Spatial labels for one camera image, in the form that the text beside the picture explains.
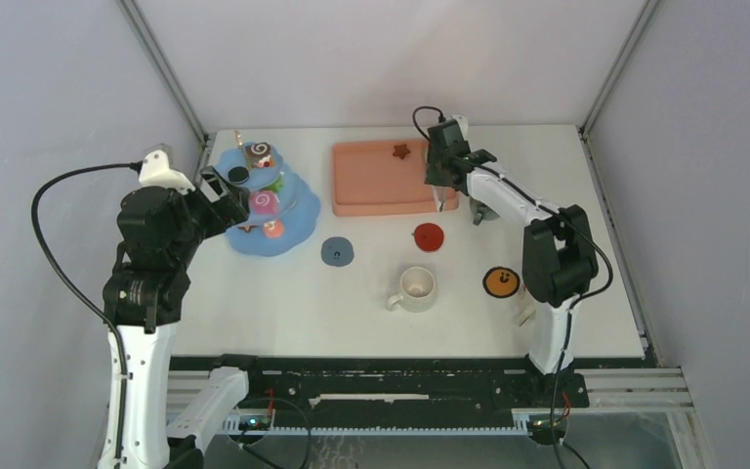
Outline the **green swirl roll cake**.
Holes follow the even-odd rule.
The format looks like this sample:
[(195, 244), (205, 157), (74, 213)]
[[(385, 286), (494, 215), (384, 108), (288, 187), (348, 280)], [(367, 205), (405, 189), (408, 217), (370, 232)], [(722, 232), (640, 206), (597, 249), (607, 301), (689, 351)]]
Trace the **green swirl roll cake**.
[(284, 177), (279, 176), (273, 183), (265, 187), (266, 191), (279, 193), (284, 187)]

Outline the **floral mug green inside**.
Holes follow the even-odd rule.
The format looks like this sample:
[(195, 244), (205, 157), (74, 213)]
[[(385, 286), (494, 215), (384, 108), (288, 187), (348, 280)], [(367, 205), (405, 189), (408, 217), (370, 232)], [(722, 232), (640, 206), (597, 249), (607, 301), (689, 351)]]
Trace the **floral mug green inside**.
[(536, 301), (524, 285), (517, 293), (516, 298), (518, 306), (516, 323), (517, 326), (522, 326), (532, 318), (536, 308)]

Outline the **orange glazed donut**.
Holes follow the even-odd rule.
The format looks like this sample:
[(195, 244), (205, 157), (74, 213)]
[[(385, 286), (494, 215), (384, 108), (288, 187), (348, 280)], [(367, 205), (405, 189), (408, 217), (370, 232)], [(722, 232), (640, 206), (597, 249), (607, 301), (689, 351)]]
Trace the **orange glazed donut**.
[(273, 220), (263, 225), (263, 234), (266, 238), (276, 239), (285, 234), (285, 226), (280, 220)]

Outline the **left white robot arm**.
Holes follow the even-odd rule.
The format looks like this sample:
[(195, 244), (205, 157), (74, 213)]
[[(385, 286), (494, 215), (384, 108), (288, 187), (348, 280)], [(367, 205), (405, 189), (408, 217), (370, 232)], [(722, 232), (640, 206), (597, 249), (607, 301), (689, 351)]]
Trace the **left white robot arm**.
[(213, 167), (196, 184), (172, 167), (170, 151), (160, 144), (136, 164), (140, 186), (117, 216), (122, 240), (103, 290), (114, 376), (101, 468), (200, 468), (227, 415), (238, 404), (258, 405), (267, 391), (261, 375), (219, 367), (177, 421), (166, 419), (188, 267), (206, 239), (249, 215), (248, 190)]

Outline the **brown swirl roll cake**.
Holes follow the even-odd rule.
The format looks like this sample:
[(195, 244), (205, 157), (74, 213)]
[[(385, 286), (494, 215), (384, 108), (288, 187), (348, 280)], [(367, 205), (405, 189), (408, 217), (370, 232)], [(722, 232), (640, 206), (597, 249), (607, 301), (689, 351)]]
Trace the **brown swirl roll cake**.
[(246, 144), (242, 153), (249, 170), (262, 170), (276, 166), (274, 147), (268, 142)]

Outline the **pink swirl roll cake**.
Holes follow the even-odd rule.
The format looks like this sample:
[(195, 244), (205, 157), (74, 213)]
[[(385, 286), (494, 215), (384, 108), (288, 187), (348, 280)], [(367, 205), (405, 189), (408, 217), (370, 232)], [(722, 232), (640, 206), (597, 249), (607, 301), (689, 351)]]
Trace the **pink swirl roll cake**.
[(253, 217), (275, 216), (279, 212), (279, 198), (274, 191), (255, 191), (251, 194), (249, 208)]

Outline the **blue three-tier cake stand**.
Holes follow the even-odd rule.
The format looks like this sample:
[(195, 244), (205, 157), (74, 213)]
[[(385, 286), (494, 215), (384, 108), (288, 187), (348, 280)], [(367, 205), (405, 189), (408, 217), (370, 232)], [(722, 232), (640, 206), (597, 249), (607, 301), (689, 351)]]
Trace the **blue three-tier cake stand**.
[[(236, 130), (232, 132), (232, 136), (232, 145), (221, 152), (220, 158), (215, 164), (215, 169), (229, 183), (228, 171), (231, 168), (242, 166), (248, 169), (242, 147), (246, 144), (266, 142), (245, 142)], [(247, 221), (226, 230), (225, 237), (230, 247), (241, 254), (263, 257), (283, 254), (307, 240), (316, 227), (320, 213), (319, 198), (300, 174), (290, 168), (277, 148), (274, 145), (272, 146), (274, 147), (276, 166), (262, 170), (250, 170), (249, 179), (244, 184), (236, 186), (250, 191), (251, 197), (253, 192), (264, 190), (279, 176), (283, 176), (284, 187), (277, 193), (279, 212), (277, 215), (270, 217), (253, 217), (249, 208)], [(280, 238), (270, 239), (263, 234), (263, 225), (273, 220), (280, 220), (285, 226), (285, 234)], [(257, 225), (258, 228), (251, 233), (245, 233), (237, 228), (240, 225)]]

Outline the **orange round coaster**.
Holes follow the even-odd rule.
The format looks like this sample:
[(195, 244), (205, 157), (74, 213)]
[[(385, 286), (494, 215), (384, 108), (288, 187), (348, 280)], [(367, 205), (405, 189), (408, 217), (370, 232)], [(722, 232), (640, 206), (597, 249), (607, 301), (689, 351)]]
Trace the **orange round coaster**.
[(505, 299), (516, 294), (521, 287), (521, 278), (518, 273), (508, 267), (493, 267), (483, 276), (482, 288), (489, 296), (497, 299)]

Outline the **metal serving tongs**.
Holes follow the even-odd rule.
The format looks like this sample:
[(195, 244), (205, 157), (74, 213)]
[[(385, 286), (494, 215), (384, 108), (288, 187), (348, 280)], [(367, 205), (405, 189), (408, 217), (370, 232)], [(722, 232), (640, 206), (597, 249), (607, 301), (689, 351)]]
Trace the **metal serving tongs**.
[(440, 186), (433, 186), (434, 199), (437, 207), (437, 212), (443, 212), (446, 205), (446, 193), (445, 188)]

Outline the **red round coaster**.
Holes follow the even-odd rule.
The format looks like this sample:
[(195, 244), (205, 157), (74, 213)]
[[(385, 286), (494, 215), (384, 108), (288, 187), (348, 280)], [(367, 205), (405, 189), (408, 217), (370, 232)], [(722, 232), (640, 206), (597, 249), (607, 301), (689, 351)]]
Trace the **red round coaster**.
[(439, 251), (443, 246), (445, 234), (443, 228), (438, 224), (424, 223), (415, 228), (413, 239), (421, 251), (433, 253)]

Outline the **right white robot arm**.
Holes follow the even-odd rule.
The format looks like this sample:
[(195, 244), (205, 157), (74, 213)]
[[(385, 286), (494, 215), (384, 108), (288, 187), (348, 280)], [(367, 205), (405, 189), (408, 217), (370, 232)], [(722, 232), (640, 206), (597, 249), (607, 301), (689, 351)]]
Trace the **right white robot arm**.
[(593, 296), (591, 283), (605, 256), (582, 207), (560, 207), (526, 189), (491, 152), (470, 147), (467, 129), (462, 115), (441, 116), (428, 128), (425, 182), (458, 191), (523, 227), (521, 280), (536, 303), (527, 356), (538, 370), (525, 379), (525, 392), (535, 405), (549, 406), (563, 395), (558, 372), (572, 361), (573, 316)]

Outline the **black round cookie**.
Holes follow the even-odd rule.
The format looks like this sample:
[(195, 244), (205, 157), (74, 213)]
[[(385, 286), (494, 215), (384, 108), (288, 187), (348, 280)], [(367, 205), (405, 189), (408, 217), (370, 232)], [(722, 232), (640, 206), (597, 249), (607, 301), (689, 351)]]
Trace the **black round cookie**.
[(244, 184), (250, 177), (250, 170), (246, 167), (235, 166), (228, 171), (228, 179), (236, 185)]

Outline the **cream ceramic mug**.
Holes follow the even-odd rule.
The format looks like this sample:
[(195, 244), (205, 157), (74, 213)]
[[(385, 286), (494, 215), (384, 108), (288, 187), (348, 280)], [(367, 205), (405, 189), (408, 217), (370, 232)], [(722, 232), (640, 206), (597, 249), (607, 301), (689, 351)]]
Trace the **cream ceramic mug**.
[(387, 300), (386, 309), (401, 309), (410, 313), (426, 312), (436, 302), (437, 295), (434, 275), (423, 267), (411, 267), (401, 274), (398, 292)]

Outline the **dark green ceramic mug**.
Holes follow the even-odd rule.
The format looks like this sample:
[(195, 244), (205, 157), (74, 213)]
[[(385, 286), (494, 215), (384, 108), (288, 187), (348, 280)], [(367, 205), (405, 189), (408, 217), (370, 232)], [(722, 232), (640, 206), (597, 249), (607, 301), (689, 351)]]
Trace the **dark green ceramic mug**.
[(482, 222), (492, 222), (499, 219), (499, 215), (489, 206), (472, 198), (470, 199), (470, 209), (474, 226), (479, 226)]

